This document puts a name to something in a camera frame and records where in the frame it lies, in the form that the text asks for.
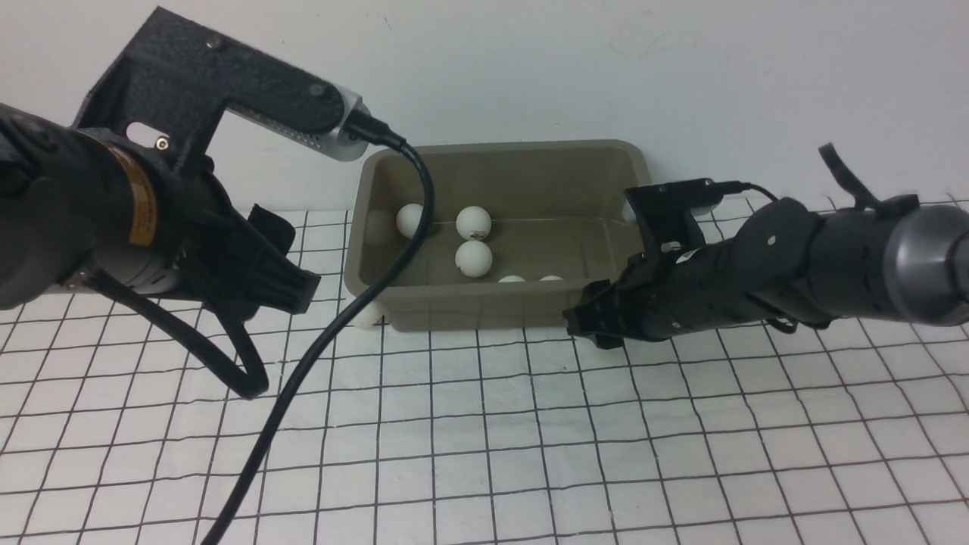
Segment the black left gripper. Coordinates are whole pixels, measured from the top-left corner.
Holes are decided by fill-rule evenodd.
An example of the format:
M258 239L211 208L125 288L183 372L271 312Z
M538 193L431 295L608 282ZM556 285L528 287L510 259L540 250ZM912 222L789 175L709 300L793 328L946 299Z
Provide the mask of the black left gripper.
M208 157L178 177L159 151L106 130L48 129L46 175L69 198L59 238L81 232L82 256L143 296L200 301L208 282L242 319L261 307L308 310L318 273L288 259L295 227L260 206L244 218Z

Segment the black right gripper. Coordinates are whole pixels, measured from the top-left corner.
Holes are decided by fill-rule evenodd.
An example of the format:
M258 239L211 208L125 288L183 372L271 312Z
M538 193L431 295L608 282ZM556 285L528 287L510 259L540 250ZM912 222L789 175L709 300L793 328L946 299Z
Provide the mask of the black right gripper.
M613 350L624 338L663 341L758 320L758 304L740 288L731 265L733 245L696 249L686 260L661 257L632 261L612 285L591 282L562 316L566 331L595 348Z

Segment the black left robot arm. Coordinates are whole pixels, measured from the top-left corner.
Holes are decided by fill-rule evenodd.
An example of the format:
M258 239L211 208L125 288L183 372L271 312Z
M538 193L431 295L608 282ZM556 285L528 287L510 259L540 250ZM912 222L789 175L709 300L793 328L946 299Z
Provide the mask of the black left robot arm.
M292 224L262 207L243 217L213 162L172 155L107 129L73 129L4 104L2 308L65 292L93 263L136 294L208 303L241 320L260 308L305 313L317 273L288 259Z

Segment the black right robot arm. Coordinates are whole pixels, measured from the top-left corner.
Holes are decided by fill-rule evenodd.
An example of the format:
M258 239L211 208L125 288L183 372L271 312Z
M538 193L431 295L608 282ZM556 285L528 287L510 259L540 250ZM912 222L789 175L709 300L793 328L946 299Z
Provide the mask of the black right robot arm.
M748 182L684 182L625 191L643 251L614 282L591 282L564 311L567 332L601 349L765 322L792 334L865 318L952 327L967 322L968 216L916 195L876 198L832 144L820 148L852 206L813 213L768 196L734 237L710 244L697 213Z

